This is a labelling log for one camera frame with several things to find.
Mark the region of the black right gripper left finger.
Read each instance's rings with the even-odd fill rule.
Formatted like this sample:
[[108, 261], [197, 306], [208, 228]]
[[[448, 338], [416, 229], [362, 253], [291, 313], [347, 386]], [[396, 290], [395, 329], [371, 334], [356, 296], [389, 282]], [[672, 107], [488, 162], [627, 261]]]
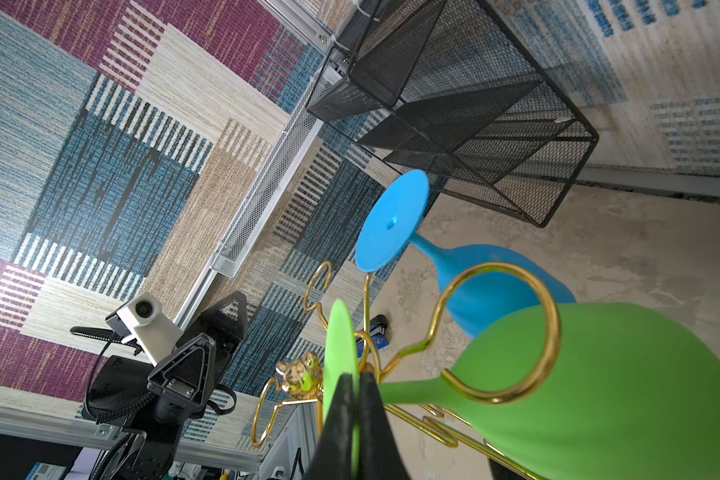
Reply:
[[354, 379], [350, 374], [339, 377], [327, 420], [309, 468], [306, 480], [351, 480], [356, 477], [358, 460], [355, 448], [357, 400]]

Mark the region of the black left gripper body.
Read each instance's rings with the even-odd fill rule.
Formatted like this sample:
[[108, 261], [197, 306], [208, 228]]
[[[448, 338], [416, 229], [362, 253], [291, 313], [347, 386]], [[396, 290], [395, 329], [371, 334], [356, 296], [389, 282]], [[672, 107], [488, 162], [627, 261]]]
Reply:
[[222, 383], [229, 359], [174, 359], [161, 362], [146, 377], [147, 402], [129, 427], [146, 443], [176, 447], [185, 434], [203, 441], [219, 418], [234, 412], [236, 393]]

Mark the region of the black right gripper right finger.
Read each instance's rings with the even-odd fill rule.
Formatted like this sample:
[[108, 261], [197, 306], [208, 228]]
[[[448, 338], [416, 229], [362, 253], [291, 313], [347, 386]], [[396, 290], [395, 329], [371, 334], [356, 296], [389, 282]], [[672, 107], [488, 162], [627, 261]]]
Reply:
[[377, 382], [370, 372], [359, 377], [359, 468], [364, 480], [409, 480], [392, 433]]

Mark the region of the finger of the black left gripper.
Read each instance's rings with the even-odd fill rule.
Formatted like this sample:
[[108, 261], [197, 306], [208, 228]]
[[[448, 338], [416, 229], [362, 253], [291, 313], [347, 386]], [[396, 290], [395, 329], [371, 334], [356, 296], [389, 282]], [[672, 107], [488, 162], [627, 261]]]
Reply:
[[156, 396], [154, 417], [160, 423], [183, 423], [203, 416], [210, 398], [216, 343], [200, 334], [175, 350], [147, 376]]
[[234, 291], [201, 312], [184, 330], [176, 348], [205, 333], [216, 343], [214, 363], [229, 366], [235, 350], [245, 339], [248, 327], [247, 297], [240, 291]]

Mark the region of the blue wine glass back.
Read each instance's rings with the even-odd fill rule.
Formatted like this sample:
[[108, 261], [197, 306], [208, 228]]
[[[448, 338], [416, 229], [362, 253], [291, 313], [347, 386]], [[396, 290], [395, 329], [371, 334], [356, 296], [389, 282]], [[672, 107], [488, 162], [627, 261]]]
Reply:
[[[365, 273], [388, 265], [408, 245], [415, 246], [434, 263], [441, 290], [471, 267], [486, 262], [517, 265], [540, 279], [558, 304], [574, 303], [571, 290], [529, 258], [513, 250], [486, 244], [453, 249], [436, 246], [417, 233], [429, 198], [429, 180], [420, 170], [410, 171], [382, 194], [359, 234], [356, 264]], [[458, 326], [475, 338], [495, 321], [540, 300], [522, 280], [506, 273], [475, 276], [450, 298], [447, 309]]]

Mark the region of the green wine glass back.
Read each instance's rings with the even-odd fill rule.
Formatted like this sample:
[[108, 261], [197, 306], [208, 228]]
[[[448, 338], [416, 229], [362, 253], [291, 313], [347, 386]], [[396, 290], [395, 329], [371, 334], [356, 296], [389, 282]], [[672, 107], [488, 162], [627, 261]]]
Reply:
[[720, 479], [720, 360], [630, 303], [559, 307], [547, 380], [482, 439], [548, 479]]

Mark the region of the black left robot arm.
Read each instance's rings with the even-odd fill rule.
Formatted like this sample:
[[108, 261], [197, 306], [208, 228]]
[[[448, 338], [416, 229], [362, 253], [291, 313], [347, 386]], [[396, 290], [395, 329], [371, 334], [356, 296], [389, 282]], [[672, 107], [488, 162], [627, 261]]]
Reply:
[[106, 328], [71, 333], [143, 353], [139, 361], [99, 354], [89, 373], [82, 415], [123, 430], [93, 469], [93, 479], [161, 479], [170, 470], [185, 424], [206, 411], [234, 412], [237, 395], [222, 380], [245, 339], [247, 297], [235, 291], [180, 328], [144, 292], [105, 319]]

